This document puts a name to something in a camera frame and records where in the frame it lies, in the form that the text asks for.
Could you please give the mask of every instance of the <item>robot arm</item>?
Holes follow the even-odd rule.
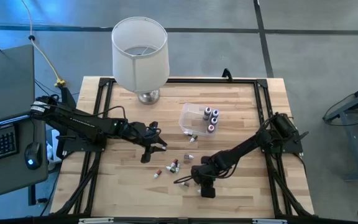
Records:
[[[264,149],[265,153],[272,153],[272,149],[277,147],[282,148],[285,144],[297,144],[305,135],[306,134],[302,134],[300,136],[298,134],[296,127],[294,127],[286,114],[276,113],[266,120],[251,138],[240,143],[233,149],[219,151],[212,156],[202,157],[202,165],[191,167],[191,177],[184,177],[176,180],[174,183],[183,182],[185,178],[187,178],[187,180],[194,179],[197,184],[201,185],[202,197],[215,198],[215,189],[213,188],[214,180],[230,177],[234,173],[237,163],[242,156],[250,153],[257,147]],[[232,166],[234,166],[234,168],[231,174],[228,175]],[[268,169],[269,168],[274,169],[274,166],[268,164]],[[273,176],[275,179],[280,178],[277,171],[273,172]]]
[[[71,96],[70,92],[68,94],[67,92],[66,88],[62,88],[62,96]],[[151,153],[165,151],[167,143],[159,137],[161,130],[157,128],[158,123],[155,121],[147,127],[140,122],[128,123],[125,117],[99,118],[97,115],[76,109],[75,103],[74,105],[68,103],[65,97],[62,101],[59,102],[58,98],[53,96],[38,97],[31,107],[30,115],[35,119],[45,121],[57,130],[68,128],[90,144],[103,146],[106,143],[106,138],[111,138],[124,139],[140,145],[145,148],[145,154],[141,159],[143,163],[150,161]],[[77,136],[60,137],[63,139],[77,138]],[[152,146],[157,143],[161,144],[162,148]]]

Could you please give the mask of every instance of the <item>lamp base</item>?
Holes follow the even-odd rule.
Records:
[[[140,93],[137,97],[142,104],[152,105],[160,99],[160,90],[153,90],[150,93]]]

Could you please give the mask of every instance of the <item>concrete floor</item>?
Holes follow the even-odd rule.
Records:
[[[258,28],[252,0],[27,2],[35,24],[112,27],[129,16],[147,16],[164,27]],[[260,0],[260,8],[266,29],[358,30],[358,1]],[[0,0],[0,25],[28,23],[19,0]],[[29,44],[28,34],[0,30],[0,48]],[[110,33],[34,35],[72,93],[84,75],[112,75]],[[341,179],[354,169],[344,130],[324,125],[321,117],[358,90],[358,35],[267,35],[267,45],[274,77],[285,80],[295,123],[310,132],[303,147],[315,213],[357,220],[358,181]],[[218,77],[225,67],[235,77],[267,76],[259,34],[169,33],[168,46],[172,76]],[[53,87],[53,73],[37,52],[35,76]],[[40,197],[49,195],[54,178],[37,185]],[[27,207],[26,193],[0,196],[0,218],[39,215],[42,206]]]

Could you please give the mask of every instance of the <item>wooden tabletop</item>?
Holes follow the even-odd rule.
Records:
[[[93,112],[100,77],[84,77],[77,108]],[[273,111],[291,116],[284,81],[268,78]],[[220,110],[219,126],[213,138],[200,136],[189,143],[178,124],[184,103],[210,106]],[[216,198],[202,198],[200,188],[192,180],[190,187],[173,181],[190,174],[192,165],[200,164],[201,156],[210,156],[220,150],[231,149],[255,134],[259,128],[254,87],[248,84],[222,83],[166,83],[161,87],[161,98],[154,105],[142,105],[137,96],[114,84],[110,106],[126,109],[129,122],[148,125],[158,121],[167,142],[166,152],[155,152],[147,164],[140,163],[144,148],[123,140],[108,140],[102,154],[94,196],[92,216],[110,217],[193,217],[193,218],[268,218],[274,217],[272,198],[267,178],[265,158],[256,149],[244,156],[234,175],[216,180]],[[112,110],[109,117],[121,118],[121,110]],[[184,161],[189,153],[195,158]],[[57,211],[78,186],[84,153],[76,152],[63,161],[51,212]],[[181,163],[178,174],[165,169],[173,159]],[[291,154],[283,155],[283,164],[289,189],[313,213],[310,193],[302,163]],[[162,174],[153,175],[161,169]],[[87,193],[83,197],[83,207]],[[282,193],[278,191],[280,208],[284,211]]]

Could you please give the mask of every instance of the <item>white lampshade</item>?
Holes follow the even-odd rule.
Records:
[[[112,74],[118,84],[137,94],[158,90],[169,76],[167,32],[156,21],[131,17],[111,33]]]

